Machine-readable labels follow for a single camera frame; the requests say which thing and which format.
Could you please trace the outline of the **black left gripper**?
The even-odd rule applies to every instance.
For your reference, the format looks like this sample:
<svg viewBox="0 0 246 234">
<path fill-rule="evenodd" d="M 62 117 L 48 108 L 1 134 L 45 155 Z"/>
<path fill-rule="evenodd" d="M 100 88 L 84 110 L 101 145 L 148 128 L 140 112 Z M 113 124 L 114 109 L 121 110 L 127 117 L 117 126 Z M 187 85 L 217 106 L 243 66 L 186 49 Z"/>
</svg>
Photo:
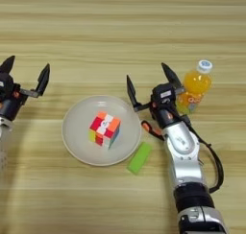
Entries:
<svg viewBox="0 0 246 234">
<path fill-rule="evenodd" d="M 0 72 L 9 74 L 12 71 L 14 60 L 15 56 L 6 58 L 0 65 Z M 15 90 L 12 93 L 0 90 L 0 116 L 13 121 L 16 118 L 19 109 L 25 105 L 28 96 L 38 98 L 43 95 L 47 84 L 49 83 L 49 76 L 50 64 L 47 63 L 39 74 L 37 87 L 35 89 L 20 89 Z"/>
</svg>

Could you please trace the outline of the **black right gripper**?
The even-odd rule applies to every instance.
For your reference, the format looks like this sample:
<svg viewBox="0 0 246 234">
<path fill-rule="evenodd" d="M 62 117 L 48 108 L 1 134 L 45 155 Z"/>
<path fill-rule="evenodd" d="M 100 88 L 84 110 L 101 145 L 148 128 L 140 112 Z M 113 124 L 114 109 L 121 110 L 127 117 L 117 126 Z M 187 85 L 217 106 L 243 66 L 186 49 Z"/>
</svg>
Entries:
<svg viewBox="0 0 246 234">
<path fill-rule="evenodd" d="M 177 94 L 182 94 L 185 92 L 185 88 L 180 82 L 176 73 L 165 63 L 161 64 L 162 70 L 165 77 L 173 85 L 175 92 Z M 140 103 L 135 96 L 135 87 L 131 81 L 130 76 L 127 76 L 127 92 L 131 100 L 132 106 L 135 112 L 147 109 L 150 107 L 152 118 L 158 123 L 161 129 L 164 129 L 173 124 L 184 122 L 189 124 L 189 118 L 186 115 L 180 115 L 176 105 L 173 102 L 158 105 L 152 102 L 151 106 L 149 103 L 143 105 Z"/>
</svg>

